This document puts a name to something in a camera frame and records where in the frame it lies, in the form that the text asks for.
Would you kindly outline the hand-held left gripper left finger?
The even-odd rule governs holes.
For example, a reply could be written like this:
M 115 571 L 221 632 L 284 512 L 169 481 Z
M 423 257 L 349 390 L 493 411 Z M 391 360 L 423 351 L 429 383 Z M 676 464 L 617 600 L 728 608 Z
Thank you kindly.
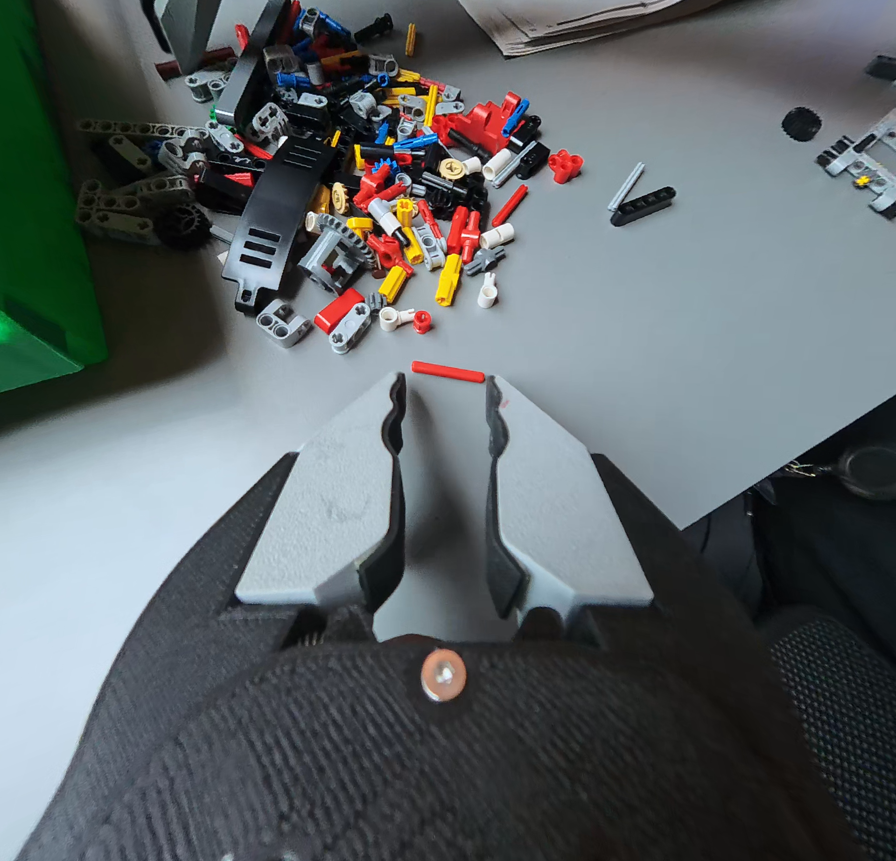
M 242 603 L 373 613 L 399 586 L 406 390 L 403 373 L 387 374 L 298 452 L 236 588 Z

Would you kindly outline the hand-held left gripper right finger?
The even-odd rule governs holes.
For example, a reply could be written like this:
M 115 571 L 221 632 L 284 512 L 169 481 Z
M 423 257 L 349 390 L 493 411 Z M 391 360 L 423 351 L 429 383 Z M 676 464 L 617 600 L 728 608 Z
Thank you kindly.
M 499 376 L 486 378 L 486 578 L 498 616 L 648 607 L 653 591 L 585 445 Z

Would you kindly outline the red lego axle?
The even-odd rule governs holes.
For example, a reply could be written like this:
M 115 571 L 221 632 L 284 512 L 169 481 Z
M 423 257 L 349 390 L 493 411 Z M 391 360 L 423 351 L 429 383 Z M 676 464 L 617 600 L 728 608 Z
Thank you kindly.
M 463 369 L 450 365 L 437 364 L 432 362 L 412 361 L 411 372 L 413 374 L 426 375 L 431 377 L 443 378 L 452 381 L 462 381 L 465 383 L 482 384 L 486 380 L 486 374 L 480 371 Z

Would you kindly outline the pile of mixed lego pieces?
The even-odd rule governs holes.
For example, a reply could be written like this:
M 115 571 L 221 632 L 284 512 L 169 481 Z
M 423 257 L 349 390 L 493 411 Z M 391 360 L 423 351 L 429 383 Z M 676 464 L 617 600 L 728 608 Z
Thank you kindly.
M 267 0 L 253 27 L 235 25 L 237 49 L 207 50 L 188 75 L 158 63 L 207 120 L 80 120 L 114 185 L 82 185 L 77 225 L 170 250 L 218 241 L 235 310 L 284 347 L 318 328 L 347 353 L 374 318 L 427 332 L 427 311 L 394 308 L 418 268 L 438 274 L 440 307 L 461 275 L 484 274 L 490 307 L 529 180 L 547 167 L 569 183 L 584 161 L 544 144 L 527 98 L 467 109 L 456 85 L 375 53 L 392 29 L 388 13 L 352 30 Z

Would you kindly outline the long grey lego axle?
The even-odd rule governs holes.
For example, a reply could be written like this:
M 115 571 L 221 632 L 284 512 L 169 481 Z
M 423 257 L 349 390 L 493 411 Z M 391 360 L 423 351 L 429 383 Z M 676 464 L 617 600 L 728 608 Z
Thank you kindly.
M 642 175 L 644 174 L 644 170 L 645 170 L 644 162 L 638 162 L 635 165 L 635 167 L 633 168 L 633 171 L 623 181 L 622 185 L 619 187 L 619 189 L 613 195 L 611 202 L 608 205 L 608 211 L 611 214 L 615 214 L 615 212 L 618 210 L 618 208 L 623 204 L 623 202 L 626 200 L 626 198 L 628 197 L 628 195 L 630 194 L 630 192 L 632 191 L 634 186 L 641 179 Z

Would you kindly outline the black lego beam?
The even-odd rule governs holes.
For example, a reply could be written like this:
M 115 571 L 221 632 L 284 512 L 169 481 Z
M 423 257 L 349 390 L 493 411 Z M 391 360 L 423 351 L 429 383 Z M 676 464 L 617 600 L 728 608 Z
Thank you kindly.
M 677 191 L 666 186 L 637 198 L 623 201 L 610 217 L 614 227 L 628 226 L 638 220 L 667 209 L 673 204 Z

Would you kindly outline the green plastic bin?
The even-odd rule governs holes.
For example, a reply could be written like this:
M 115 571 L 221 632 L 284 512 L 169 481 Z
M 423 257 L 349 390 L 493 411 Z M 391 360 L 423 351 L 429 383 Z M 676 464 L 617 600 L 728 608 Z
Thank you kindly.
M 1 0 L 1 390 L 106 359 L 31 0 Z

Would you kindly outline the black round device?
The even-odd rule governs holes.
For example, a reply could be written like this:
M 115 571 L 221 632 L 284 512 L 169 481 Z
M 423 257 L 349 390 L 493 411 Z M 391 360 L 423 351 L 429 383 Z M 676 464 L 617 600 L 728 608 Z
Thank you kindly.
M 895 500 L 895 447 L 872 444 L 843 453 L 837 477 L 852 494 L 868 501 Z

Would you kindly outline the black mesh office chair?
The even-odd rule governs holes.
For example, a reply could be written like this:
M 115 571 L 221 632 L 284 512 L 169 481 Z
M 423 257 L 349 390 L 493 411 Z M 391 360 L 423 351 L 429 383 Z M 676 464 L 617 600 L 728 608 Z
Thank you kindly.
M 894 667 L 811 607 L 779 610 L 759 629 L 851 831 L 869 858 L 893 860 Z

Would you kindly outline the grey lego frame assembly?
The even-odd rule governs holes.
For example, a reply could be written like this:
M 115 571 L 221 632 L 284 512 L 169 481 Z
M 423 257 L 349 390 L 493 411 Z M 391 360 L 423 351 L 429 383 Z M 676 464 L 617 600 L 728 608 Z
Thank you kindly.
M 864 136 L 853 141 L 842 136 L 815 158 L 815 163 L 832 177 L 846 173 L 854 188 L 868 190 L 874 197 L 869 207 L 888 221 L 895 218 L 895 175 L 872 152 L 878 147 L 895 151 L 895 110 L 891 109 Z

